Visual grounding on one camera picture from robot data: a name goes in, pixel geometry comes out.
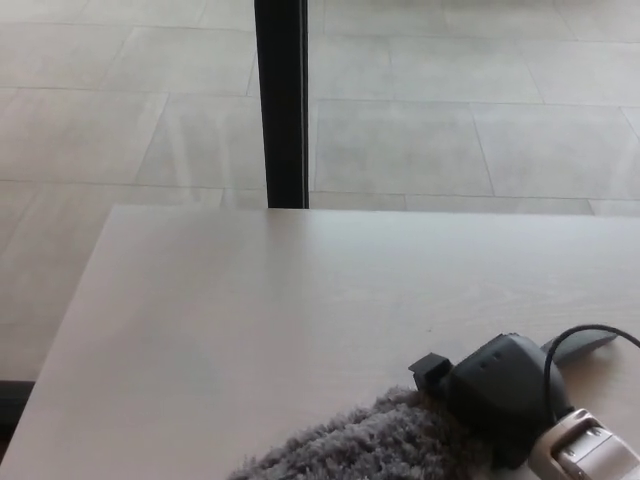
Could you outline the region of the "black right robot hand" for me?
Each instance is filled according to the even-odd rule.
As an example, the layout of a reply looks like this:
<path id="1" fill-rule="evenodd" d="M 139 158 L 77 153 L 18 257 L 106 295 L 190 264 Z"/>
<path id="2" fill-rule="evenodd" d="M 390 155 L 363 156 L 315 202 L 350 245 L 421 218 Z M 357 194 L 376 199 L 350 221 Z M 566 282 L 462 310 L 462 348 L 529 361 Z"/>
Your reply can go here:
<path id="1" fill-rule="evenodd" d="M 456 365 L 430 353 L 409 370 L 419 391 L 443 402 L 489 444 L 494 467 L 515 470 L 552 421 L 574 410 L 556 366 L 551 367 L 551 408 L 546 408 L 545 359 L 534 341 L 512 333 L 494 337 Z"/>

